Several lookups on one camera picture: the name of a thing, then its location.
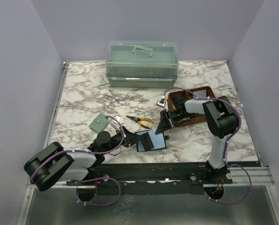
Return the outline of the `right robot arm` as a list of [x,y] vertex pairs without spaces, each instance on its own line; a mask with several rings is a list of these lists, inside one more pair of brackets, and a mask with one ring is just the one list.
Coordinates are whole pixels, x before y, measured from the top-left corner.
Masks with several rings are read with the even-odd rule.
[[178,101],[177,109],[160,112],[160,122],[155,134],[168,131],[191,114],[202,114],[206,117],[208,129],[213,135],[212,148],[206,162],[205,178],[209,183],[217,183],[227,173],[227,152],[229,140],[241,127],[241,117],[226,96],[219,98],[190,98]]

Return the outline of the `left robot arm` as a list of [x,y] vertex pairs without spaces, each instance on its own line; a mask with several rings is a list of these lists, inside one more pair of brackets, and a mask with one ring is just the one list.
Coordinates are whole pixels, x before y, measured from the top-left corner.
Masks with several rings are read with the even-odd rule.
[[83,185],[89,185],[94,178],[89,169],[99,166],[105,160],[104,155],[121,146],[130,147],[139,142],[142,146],[151,147],[148,133],[139,135],[125,127],[114,136],[101,131],[85,150],[65,150],[59,142],[52,142],[28,160],[23,169],[40,191],[66,180],[78,180]]

